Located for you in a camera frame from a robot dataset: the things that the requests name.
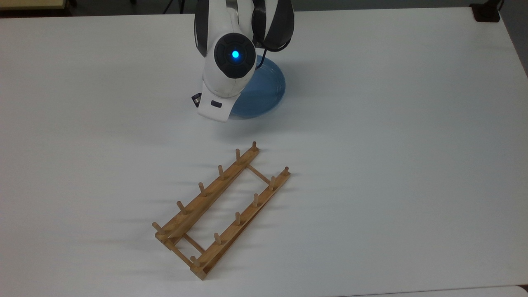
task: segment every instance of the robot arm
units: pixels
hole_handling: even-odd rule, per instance
[[[193,97],[198,114],[226,122],[255,71],[255,47],[282,50],[293,24],[290,0],[199,0],[194,33],[205,65],[201,97]]]

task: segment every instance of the white table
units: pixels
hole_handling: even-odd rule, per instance
[[[0,20],[0,295],[339,296],[528,282],[528,80],[470,8],[296,14],[279,107],[213,122],[193,16]],[[154,238],[234,149],[285,187],[205,281]],[[245,172],[208,246],[264,184]]]

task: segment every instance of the black cable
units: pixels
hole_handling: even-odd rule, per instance
[[[262,63],[264,63],[264,58],[266,57],[266,52],[267,51],[268,51],[267,49],[264,49],[264,53],[262,54],[262,59],[260,60],[259,65],[255,69],[259,69],[260,66],[262,66]]]
[[[168,11],[168,8],[171,6],[172,1],[174,1],[174,0],[170,0],[170,1],[168,2],[167,7],[166,7],[165,10],[163,11],[163,14],[165,14],[165,13]]]

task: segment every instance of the blue bowl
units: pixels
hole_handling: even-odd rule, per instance
[[[262,56],[257,56],[257,65]],[[284,96],[286,80],[277,64],[265,58],[259,69],[244,88],[240,97],[234,103],[232,115],[252,118],[272,110]]]

